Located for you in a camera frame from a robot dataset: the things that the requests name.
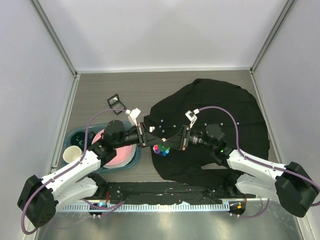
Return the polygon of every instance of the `white cup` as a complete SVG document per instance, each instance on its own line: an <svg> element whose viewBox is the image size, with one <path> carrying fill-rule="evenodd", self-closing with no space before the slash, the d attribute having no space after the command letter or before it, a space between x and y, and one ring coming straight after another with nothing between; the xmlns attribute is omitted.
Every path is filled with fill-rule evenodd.
<svg viewBox="0 0 320 240"><path fill-rule="evenodd" d="M72 163L74 160L77 160L82 155L82 150L78 146L70 146L63 152L63 160L66 163Z"/></svg>

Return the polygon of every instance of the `black cloth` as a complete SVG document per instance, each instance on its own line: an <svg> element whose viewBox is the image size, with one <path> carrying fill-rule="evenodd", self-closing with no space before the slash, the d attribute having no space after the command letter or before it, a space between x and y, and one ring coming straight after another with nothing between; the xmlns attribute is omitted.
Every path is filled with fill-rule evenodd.
<svg viewBox="0 0 320 240"><path fill-rule="evenodd" d="M147 127L154 126L153 133L160 138L170 138L182 125L190 121L185 113L206 106L219 106L228 110L239 122L239 144L242 150L268 159L270 142L266 122L256 99L240 86L212 79L196 79L171 96L161 100L144 117ZM236 132L230 117L218 109L207 109L197 114L193 128L204 132L205 124L219 124L226 141L236 148ZM171 149L167 156L151 150L155 169L165 180L194 186L220 186L234 173L232 169L204 170L201 166L213 163L210 150L189 146L187 151Z"/></svg>

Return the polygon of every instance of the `white connector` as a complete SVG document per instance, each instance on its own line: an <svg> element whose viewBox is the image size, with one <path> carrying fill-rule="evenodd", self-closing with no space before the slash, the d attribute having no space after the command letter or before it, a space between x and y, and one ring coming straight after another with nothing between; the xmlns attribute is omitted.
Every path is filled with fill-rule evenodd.
<svg viewBox="0 0 320 240"><path fill-rule="evenodd" d="M130 111L128 109L125 111L125 114L129 115L128 119L129 119L130 123L134 126L138 126L137 117L139 116L140 113L141 113L141 111L138 108L135 108L132 111Z"/></svg>
<svg viewBox="0 0 320 240"><path fill-rule="evenodd" d="M190 120L190 128L192 128L193 127L193 125L195 124L195 122L196 122L196 120L197 120L197 116L196 116L196 114L198 114L199 113L199 109L195 109L195 110L193 110L193 111L187 111L186 113L185 113L185 115L186 115L186 117Z"/></svg>

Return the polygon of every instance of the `white wall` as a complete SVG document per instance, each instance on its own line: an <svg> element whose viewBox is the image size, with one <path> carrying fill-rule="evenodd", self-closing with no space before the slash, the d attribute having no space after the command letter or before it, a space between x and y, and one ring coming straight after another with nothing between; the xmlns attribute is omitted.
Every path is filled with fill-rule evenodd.
<svg viewBox="0 0 320 240"><path fill-rule="evenodd" d="M72 75L29 1L0 1L0 23L0 238L20 240L17 201L48 173Z"/></svg>
<svg viewBox="0 0 320 240"><path fill-rule="evenodd" d="M256 78L286 163L301 164L320 184L320 1L296 1ZM320 239L320 206L309 210Z"/></svg>
<svg viewBox="0 0 320 240"><path fill-rule="evenodd" d="M78 71L251 67L286 0L40 0Z"/></svg>

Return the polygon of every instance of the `white ruler strip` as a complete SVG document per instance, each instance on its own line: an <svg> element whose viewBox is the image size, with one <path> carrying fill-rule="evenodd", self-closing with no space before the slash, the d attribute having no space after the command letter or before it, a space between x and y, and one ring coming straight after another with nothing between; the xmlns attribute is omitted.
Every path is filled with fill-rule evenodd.
<svg viewBox="0 0 320 240"><path fill-rule="evenodd" d="M115 204L108 204L108 207L112 207ZM85 202L75 202L68 206L62 208L59 213L68 212L88 212L90 210L90 205ZM222 204L206 204L206 205L191 205L186 202L181 204L173 205L132 205L124 204L120 206L114 212L118 213L128 213L128 212L208 212L208 211L229 211L230 206L228 201L223 201ZM90 210L92 213L107 212L108 210Z"/></svg>

